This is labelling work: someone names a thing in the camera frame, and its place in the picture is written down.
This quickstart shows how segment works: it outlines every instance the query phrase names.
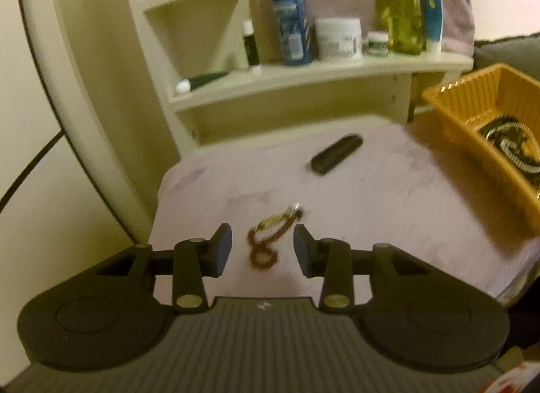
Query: barcode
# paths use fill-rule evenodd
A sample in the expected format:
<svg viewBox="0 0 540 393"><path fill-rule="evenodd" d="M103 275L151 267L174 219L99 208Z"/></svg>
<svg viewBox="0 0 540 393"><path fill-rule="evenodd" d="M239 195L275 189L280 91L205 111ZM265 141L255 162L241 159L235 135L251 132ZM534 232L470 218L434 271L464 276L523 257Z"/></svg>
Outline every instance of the barcode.
<svg viewBox="0 0 540 393"><path fill-rule="evenodd" d="M289 35L289 52L291 60L303 59L302 36L299 33Z"/></svg>

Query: transparent bottle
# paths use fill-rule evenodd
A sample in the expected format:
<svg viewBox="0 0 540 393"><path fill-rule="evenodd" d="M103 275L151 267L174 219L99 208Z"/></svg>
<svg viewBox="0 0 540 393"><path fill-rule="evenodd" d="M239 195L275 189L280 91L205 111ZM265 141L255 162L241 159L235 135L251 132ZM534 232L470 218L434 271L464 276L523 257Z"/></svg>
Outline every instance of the transparent bottle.
<svg viewBox="0 0 540 393"><path fill-rule="evenodd" d="M389 0L384 18L388 46L395 52L419 55L422 52L422 9L420 0Z"/></svg>

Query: yellow plastic basket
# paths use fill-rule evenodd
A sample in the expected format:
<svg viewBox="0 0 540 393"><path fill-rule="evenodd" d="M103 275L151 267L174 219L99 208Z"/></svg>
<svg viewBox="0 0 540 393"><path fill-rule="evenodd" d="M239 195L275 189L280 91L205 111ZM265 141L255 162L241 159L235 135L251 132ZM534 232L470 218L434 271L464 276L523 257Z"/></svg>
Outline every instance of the yellow plastic basket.
<svg viewBox="0 0 540 393"><path fill-rule="evenodd" d="M447 135L480 160L506 196L523 210L531 228L540 233L539 191L479 133L493 119L508 115L529 127L540 142L540 83L508 65L496 64L428 88L422 98L442 114ZM540 160L532 142L525 145L530 156Z"/></svg>

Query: ribbed gray surface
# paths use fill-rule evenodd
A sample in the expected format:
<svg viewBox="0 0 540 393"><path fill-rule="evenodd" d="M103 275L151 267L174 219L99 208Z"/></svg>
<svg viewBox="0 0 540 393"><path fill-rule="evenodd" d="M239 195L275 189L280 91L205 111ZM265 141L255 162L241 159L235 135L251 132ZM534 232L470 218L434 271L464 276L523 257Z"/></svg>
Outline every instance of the ribbed gray surface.
<svg viewBox="0 0 540 393"><path fill-rule="evenodd" d="M150 352L123 366L68 373L34 364L8 393L476 393L500 373L487 366L435 375L374 351L352 320L311 299L220 298L206 314L178 317Z"/></svg>

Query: blue spray bottle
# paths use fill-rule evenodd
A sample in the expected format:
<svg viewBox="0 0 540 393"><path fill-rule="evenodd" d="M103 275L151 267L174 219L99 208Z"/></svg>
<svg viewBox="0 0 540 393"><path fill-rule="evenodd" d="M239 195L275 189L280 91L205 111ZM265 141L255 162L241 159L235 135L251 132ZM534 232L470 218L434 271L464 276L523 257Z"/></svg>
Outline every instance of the blue spray bottle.
<svg viewBox="0 0 540 393"><path fill-rule="evenodd" d="M281 57L286 66L313 61L305 0L273 0L279 27Z"/></svg>

